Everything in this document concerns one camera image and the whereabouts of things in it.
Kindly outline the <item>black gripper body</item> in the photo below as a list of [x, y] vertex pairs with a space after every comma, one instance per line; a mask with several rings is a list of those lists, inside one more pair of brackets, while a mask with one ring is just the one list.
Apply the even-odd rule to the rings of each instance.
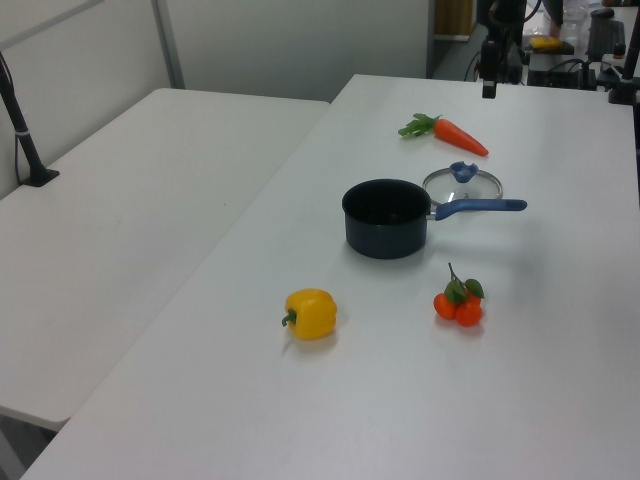
[[496, 34], [488, 33], [481, 46], [480, 74], [497, 75], [500, 64], [500, 41]]

